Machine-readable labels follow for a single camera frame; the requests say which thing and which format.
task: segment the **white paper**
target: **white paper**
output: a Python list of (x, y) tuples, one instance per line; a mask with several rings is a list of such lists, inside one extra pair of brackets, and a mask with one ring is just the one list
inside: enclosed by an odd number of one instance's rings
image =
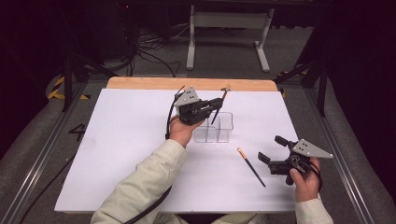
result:
[[(163, 141), (176, 91), (102, 90), (78, 154), (64, 182), (55, 211), (94, 212), (116, 185)], [(203, 100), (221, 91), (197, 91)], [(271, 175), (257, 158), (262, 152), (283, 161), (289, 150), (276, 135), (297, 141), (282, 96), (277, 91), (230, 91), (222, 112), (233, 113), (228, 143), (187, 146), (188, 159), (161, 205), (162, 212), (232, 213), (294, 210), (294, 186)], [(241, 147), (264, 188), (236, 151)]]

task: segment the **hand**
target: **hand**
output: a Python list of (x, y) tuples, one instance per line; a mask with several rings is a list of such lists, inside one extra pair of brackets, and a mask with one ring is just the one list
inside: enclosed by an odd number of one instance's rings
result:
[[(310, 161), (319, 169), (319, 160), (317, 158), (312, 157)], [(296, 185), (295, 197), (297, 203), (306, 202), (318, 197), (319, 180), (313, 172), (308, 172), (308, 174), (302, 177), (296, 169), (292, 168), (290, 169), (290, 175)]]
[(194, 131), (198, 126), (200, 126), (205, 120), (202, 120), (193, 125), (187, 125), (180, 121), (176, 116), (171, 118), (170, 124), (170, 135), (169, 139), (173, 139), (179, 142), (184, 148), (190, 142), (192, 137), (192, 131)]

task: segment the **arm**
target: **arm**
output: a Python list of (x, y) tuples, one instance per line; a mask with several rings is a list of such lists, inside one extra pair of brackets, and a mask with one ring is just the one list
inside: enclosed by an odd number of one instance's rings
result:
[[(169, 139), (116, 186), (93, 214), (91, 223), (124, 223), (156, 202), (176, 180), (186, 160), (185, 147), (200, 124), (188, 126), (179, 119), (172, 121)], [(157, 214), (155, 208), (138, 223), (153, 223)]]
[[(319, 168), (317, 158), (311, 158), (311, 162)], [(309, 172), (302, 177), (296, 169), (290, 169), (290, 175), (296, 185), (295, 208), (297, 223), (333, 223), (332, 217), (330, 217), (318, 196), (319, 181), (315, 174)]]

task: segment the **white stand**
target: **white stand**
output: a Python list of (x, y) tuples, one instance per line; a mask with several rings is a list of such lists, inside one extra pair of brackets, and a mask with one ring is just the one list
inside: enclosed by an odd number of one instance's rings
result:
[(227, 27), (227, 28), (247, 28), (247, 29), (262, 29), (262, 38), (260, 41), (255, 41), (257, 54), (259, 55), (262, 71), (269, 72), (270, 67), (265, 58), (264, 46), (265, 38), (267, 37), (270, 28), (271, 20), (273, 18), (274, 10), (269, 9), (268, 13), (225, 13), (225, 12), (195, 12), (194, 6), (191, 6), (190, 15), (190, 44), (187, 55), (187, 70), (192, 70), (194, 67), (194, 53), (195, 53), (195, 27)]

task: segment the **transparent container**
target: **transparent container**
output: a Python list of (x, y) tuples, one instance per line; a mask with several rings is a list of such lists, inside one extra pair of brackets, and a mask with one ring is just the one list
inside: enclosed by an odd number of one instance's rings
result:
[(215, 121), (216, 112), (213, 112), (209, 119), (206, 119), (194, 131), (194, 141), (197, 143), (228, 143), (230, 141), (230, 131), (233, 130), (233, 113), (219, 112)]

